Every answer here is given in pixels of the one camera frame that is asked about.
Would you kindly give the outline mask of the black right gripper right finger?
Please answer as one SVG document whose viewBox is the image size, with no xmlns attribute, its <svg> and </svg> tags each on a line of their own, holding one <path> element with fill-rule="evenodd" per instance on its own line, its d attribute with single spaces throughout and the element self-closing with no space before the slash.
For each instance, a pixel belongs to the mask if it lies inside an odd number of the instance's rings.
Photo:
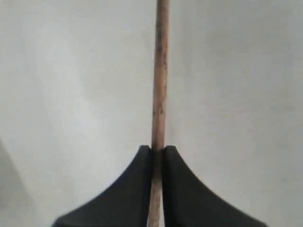
<svg viewBox="0 0 303 227">
<path fill-rule="evenodd" d="M 190 170 L 175 146 L 167 146 L 163 151 L 162 196 L 167 227 L 266 226 L 207 188 Z"/>
</svg>

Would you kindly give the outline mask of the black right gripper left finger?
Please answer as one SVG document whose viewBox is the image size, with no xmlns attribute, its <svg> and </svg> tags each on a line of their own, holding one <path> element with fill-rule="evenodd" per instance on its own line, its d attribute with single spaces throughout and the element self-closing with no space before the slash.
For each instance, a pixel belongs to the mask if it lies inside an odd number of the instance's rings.
<svg viewBox="0 0 303 227">
<path fill-rule="evenodd" d="M 141 145 L 116 181 L 86 204 L 60 216 L 54 227 L 145 227 L 147 225 L 153 153 Z"/>
</svg>

